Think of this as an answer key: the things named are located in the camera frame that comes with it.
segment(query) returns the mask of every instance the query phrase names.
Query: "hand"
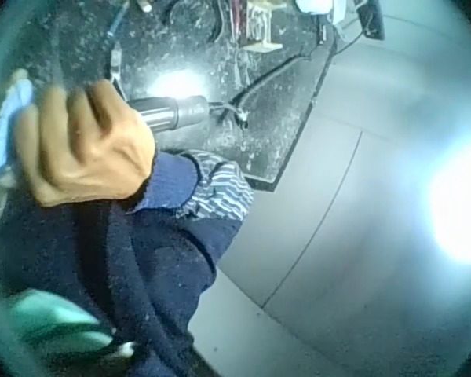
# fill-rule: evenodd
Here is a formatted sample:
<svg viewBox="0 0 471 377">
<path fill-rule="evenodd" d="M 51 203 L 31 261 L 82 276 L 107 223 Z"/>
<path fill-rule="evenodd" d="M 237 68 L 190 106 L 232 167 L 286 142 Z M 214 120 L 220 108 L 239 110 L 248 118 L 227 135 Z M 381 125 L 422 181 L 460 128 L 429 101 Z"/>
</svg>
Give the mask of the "hand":
<svg viewBox="0 0 471 377">
<path fill-rule="evenodd" d="M 20 115 L 14 136 L 31 191 L 44 207 L 125 199 L 152 172 L 152 132 L 109 81 L 68 100 L 62 88 L 49 88 L 40 110 L 30 105 Z"/>
</svg>

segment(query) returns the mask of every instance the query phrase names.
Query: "speckled countertop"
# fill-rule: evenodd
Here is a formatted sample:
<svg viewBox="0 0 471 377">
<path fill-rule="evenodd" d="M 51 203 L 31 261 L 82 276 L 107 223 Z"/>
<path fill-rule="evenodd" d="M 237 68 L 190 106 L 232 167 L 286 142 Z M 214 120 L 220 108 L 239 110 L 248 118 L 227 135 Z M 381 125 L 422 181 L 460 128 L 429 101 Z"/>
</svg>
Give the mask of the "speckled countertop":
<svg viewBox="0 0 471 377">
<path fill-rule="evenodd" d="M 122 45 L 122 84 L 130 98 L 171 95 L 175 89 L 202 94 L 210 101 L 230 101 L 260 75 L 286 59 L 316 46 L 316 25 L 292 8 L 275 11 L 272 41 L 280 50 L 261 54 L 237 48 L 231 41 L 228 2 L 223 35 L 208 43 L 215 22 L 211 0 L 181 0 L 165 22 L 171 0 L 156 0 L 150 13 L 131 2 L 115 39 L 106 35 L 121 0 L 78 0 L 46 7 L 20 29 L 23 39 L 13 65 L 26 68 L 36 87 L 51 80 L 52 31 L 59 28 L 60 64 L 64 85 L 85 85 L 108 77 L 110 51 Z M 261 89 L 249 102 L 250 127 L 241 130 L 227 117 L 157 135 L 162 149 L 196 148 L 236 160 L 252 184 L 273 190 L 309 115 L 320 79 L 329 64 L 331 38 Z"/>
</svg>

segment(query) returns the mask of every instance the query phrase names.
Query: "bright light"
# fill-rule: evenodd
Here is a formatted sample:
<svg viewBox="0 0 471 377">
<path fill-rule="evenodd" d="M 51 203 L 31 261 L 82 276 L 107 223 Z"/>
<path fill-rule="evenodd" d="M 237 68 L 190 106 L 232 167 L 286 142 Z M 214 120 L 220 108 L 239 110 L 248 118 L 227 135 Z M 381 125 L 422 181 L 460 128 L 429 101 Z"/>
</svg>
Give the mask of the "bright light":
<svg viewBox="0 0 471 377">
<path fill-rule="evenodd" d="M 155 97 L 186 98 L 205 95 L 203 83 L 196 73 L 188 69 L 161 75 L 153 84 L 150 94 Z"/>
<path fill-rule="evenodd" d="M 435 176 L 429 194 L 436 241 L 453 258 L 471 262 L 471 146 Z"/>
</svg>

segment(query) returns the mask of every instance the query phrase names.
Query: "workbench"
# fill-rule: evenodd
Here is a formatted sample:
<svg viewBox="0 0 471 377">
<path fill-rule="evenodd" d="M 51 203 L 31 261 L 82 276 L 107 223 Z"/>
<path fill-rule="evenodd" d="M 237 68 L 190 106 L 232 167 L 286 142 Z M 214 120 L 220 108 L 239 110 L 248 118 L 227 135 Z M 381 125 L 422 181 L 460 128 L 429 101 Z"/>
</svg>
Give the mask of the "workbench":
<svg viewBox="0 0 471 377">
<path fill-rule="evenodd" d="M 310 54 L 273 79 L 250 100 L 248 128 L 231 116 L 156 135 L 162 150 L 202 149 L 239 163 L 256 189 L 272 191 L 309 116 L 334 50 L 332 32 L 317 46 L 317 25 L 311 16 L 293 7 L 275 11 L 272 40 L 283 48 L 271 53 L 240 49 L 233 41 L 228 2 L 222 1 L 225 25 L 216 42 L 208 42 L 215 13 L 211 0 L 181 0 L 171 18 L 165 17 L 170 0 L 157 0 L 150 13 L 136 2 L 125 15 L 114 38 L 107 31 L 121 0 L 58 2 L 60 65 L 64 85 L 86 85 L 108 77 L 109 57 L 119 40 L 122 84 L 129 98 L 200 94 L 210 101 L 230 101 L 255 79 L 297 54 Z M 53 12 L 46 5 L 21 28 L 24 40 L 13 66 L 26 68 L 36 88 L 51 81 L 53 51 L 50 33 Z"/>
</svg>

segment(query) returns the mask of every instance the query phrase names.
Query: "person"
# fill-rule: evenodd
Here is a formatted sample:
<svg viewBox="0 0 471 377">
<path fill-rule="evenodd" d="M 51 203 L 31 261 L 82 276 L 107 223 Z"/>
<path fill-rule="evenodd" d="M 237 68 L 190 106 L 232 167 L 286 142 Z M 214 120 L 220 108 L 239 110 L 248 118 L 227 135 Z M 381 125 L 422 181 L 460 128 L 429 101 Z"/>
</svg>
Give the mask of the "person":
<svg viewBox="0 0 471 377">
<path fill-rule="evenodd" d="M 237 164 L 161 152 L 101 81 L 18 117 L 0 296 L 55 375 L 189 376 L 188 332 L 253 200 Z"/>
</svg>

